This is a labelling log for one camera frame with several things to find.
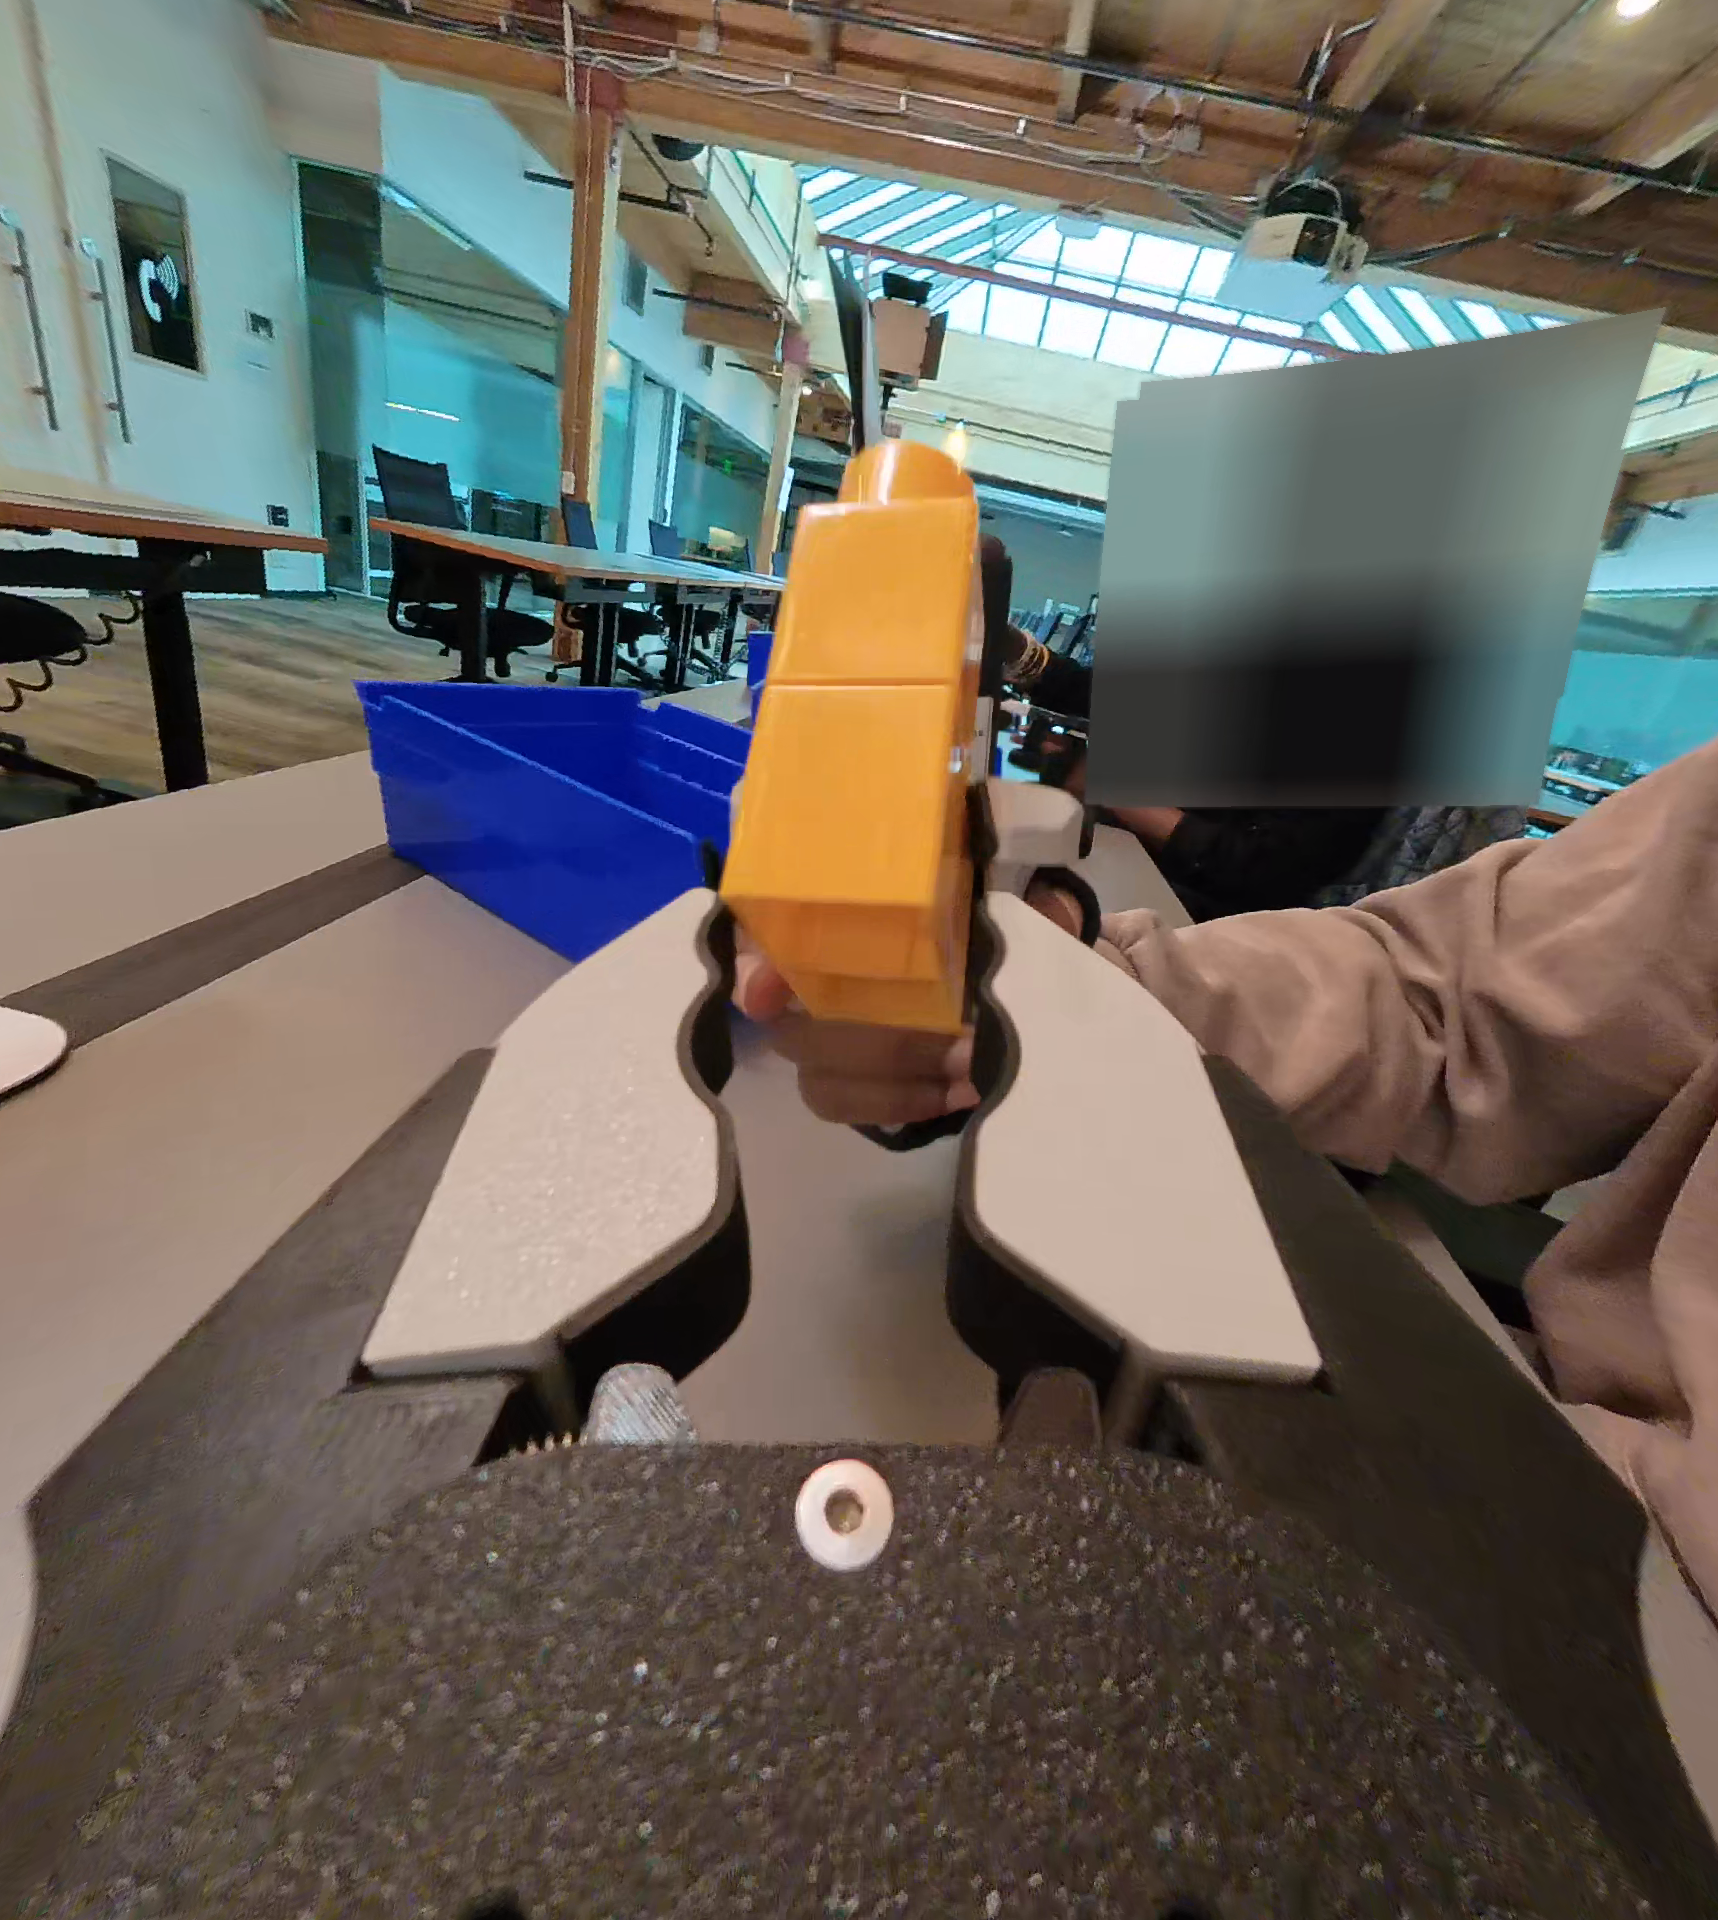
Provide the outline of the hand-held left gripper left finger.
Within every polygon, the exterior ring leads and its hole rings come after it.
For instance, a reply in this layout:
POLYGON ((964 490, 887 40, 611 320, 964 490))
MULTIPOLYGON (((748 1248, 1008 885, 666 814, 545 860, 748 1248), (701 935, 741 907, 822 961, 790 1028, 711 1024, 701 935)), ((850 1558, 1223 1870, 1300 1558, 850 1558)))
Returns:
POLYGON ((748 1309, 730 921, 690 885, 495 1036, 358 1351, 374 1387, 495 1377, 582 1428, 611 1369, 673 1381, 748 1309))

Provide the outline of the light panel on stand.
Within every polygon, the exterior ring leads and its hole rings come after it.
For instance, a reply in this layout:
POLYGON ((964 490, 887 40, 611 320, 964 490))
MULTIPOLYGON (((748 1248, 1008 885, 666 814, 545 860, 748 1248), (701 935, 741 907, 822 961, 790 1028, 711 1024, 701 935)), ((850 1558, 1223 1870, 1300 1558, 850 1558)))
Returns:
POLYGON ((874 358, 882 386, 914 393, 939 374, 947 313, 931 309, 931 283, 914 271, 882 271, 866 297, 874 358))

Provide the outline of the wooden office desk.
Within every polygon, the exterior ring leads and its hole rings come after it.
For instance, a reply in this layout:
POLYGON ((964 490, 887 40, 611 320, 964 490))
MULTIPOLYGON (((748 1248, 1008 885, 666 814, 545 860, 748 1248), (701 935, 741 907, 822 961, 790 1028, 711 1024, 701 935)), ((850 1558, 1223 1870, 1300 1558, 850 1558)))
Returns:
POLYGON ((283 517, 231 517, 127 490, 17 475, 0 482, 0 586, 131 598, 166 793, 208 782, 191 598, 266 598, 266 553, 321 561, 283 517))
POLYGON ((553 591, 557 603, 590 603, 594 626, 590 643, 582 643, 578 680, 588 685, 611 685, 619 665, 619 611, 629 601, 648 601, 648 591, 673 586, 686 603, 694 601, 747 601, 747 603, 776 603, 786 591, 786 576, 774 574, 747 574, 701 561, 654 561, 654 553, 615 553, 594 548, 557 548, 557 543, 512 543, 512 536, 484 536, 484 533, 437 533, 437 529, 409 529, 390 524, 382 513, 369 513, 374 536, 416 536, 453 548, 457 553, 475 553, 484 574, 529 574, 553 591))

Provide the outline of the white ceiling device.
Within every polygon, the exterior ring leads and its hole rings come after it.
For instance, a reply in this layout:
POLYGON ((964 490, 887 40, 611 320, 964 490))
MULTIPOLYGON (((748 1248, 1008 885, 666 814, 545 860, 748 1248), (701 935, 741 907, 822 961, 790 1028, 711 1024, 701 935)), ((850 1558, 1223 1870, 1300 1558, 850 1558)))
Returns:
POLYGON ((1234 259, 1355 279, 1370 262, 1370 226, 1355 181, 1325 172, 1278 179, 1234 242, 1234 259))

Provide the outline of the phone icon door panel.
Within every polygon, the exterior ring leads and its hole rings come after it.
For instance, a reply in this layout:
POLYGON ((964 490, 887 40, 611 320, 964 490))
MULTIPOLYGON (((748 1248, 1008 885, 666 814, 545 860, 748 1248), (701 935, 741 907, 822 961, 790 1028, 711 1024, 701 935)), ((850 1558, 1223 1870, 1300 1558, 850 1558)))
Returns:
POLYGON ((131 353, 198 374, 191 203, 178 187, 103 155, 131 353))

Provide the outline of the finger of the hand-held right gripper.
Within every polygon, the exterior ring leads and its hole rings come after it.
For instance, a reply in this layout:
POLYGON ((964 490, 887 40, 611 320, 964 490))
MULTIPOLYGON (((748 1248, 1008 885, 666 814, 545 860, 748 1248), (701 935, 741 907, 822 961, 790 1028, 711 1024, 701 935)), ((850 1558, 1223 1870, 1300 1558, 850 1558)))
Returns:
POLYGON ((1046 782, 984 782, 991 872, 1078 871, 1091 852, 1084 802, 1046 782))

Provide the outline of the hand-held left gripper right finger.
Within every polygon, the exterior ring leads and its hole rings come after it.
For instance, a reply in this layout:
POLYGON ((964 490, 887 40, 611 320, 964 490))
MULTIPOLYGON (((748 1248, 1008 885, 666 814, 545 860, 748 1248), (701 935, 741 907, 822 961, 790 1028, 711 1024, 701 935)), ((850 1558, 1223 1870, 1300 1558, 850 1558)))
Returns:
POLYGON ((1316 1340, 1197 1036, 1019 896, 994 892, 979 935, 948 1323, 1001 1400, 1064 1369, 1098 1431, 1138 1441, 1168 1381, 1315 1387, 1316 1340))

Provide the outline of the wooden pillar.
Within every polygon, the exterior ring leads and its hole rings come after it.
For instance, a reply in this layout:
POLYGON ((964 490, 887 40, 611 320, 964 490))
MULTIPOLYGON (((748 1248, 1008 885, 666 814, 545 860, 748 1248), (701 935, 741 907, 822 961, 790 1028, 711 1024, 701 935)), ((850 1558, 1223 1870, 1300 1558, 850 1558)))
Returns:
POLYGON ((557 338, 557 498, 602 499, 611 285, 621 195, 621 82, 573 69, 573 238, 557 338))

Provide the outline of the person's right forearm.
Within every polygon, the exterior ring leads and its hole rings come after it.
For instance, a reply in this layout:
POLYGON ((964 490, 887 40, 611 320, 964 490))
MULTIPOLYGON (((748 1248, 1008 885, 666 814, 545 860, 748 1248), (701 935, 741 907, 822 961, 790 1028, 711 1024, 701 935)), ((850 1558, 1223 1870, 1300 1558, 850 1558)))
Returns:
POLYGON ((1474 1202, 1604 1174, 1667 1111, 1718 1111, 1718 736, 1550 843, 1333 910, 1098 949, 1304 1147, 1474 1202))

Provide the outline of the yellow single-stud toy block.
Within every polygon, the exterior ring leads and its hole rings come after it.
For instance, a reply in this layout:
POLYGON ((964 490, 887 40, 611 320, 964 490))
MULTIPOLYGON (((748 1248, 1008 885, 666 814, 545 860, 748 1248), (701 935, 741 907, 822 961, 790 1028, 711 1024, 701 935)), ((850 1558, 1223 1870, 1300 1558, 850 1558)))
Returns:
POLYGON ((954 457, 882 442, 804 507, 783 576, 770 691, 979 685, 984 648, 982 517, 954 457))

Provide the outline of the person's right hand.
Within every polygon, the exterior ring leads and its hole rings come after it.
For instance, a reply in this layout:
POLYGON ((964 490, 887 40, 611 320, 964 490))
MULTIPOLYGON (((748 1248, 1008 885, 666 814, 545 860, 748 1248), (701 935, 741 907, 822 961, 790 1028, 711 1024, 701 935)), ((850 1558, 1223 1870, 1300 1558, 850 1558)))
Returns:
POLYGON ((730 1004, 796 1069, 800 1103, 826 1122, 911 1152, 928 1137, 948 1137, 979 1106, 972 1028, 922 1033, 816 1020, 756 947, 734 954, 730 1004))

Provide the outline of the plaid cloth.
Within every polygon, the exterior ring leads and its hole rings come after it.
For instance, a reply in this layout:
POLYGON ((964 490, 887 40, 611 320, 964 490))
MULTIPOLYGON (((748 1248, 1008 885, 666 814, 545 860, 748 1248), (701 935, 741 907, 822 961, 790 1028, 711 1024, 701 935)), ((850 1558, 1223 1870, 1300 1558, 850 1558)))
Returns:
POLYGON ((1468 855, 1515 843, 1526 831, 1517 805, 1436 805, 1436 808, 1388 808, 1358 864, 1333 882, 1323 907, 1355 907, 1364 896, 1432 880, 1462 864, 1468 855))

